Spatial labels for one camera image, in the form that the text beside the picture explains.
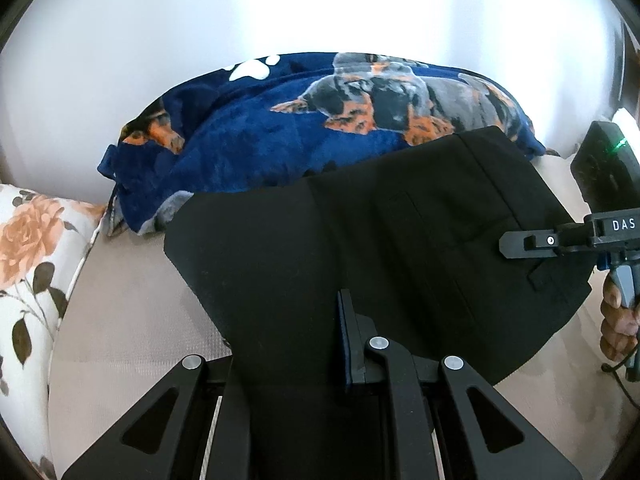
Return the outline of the person's right hand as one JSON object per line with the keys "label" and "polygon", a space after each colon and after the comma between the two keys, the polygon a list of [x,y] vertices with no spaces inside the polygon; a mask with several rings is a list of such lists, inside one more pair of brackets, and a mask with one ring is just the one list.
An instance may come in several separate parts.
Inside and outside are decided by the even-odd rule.
{"label": "person's right hand", "polygon": [[617,365],[625,365],[639,347],[639,313],[623,306],[620,288],[609,273],[603,283],[600,311],[600,349],[603,355]]}

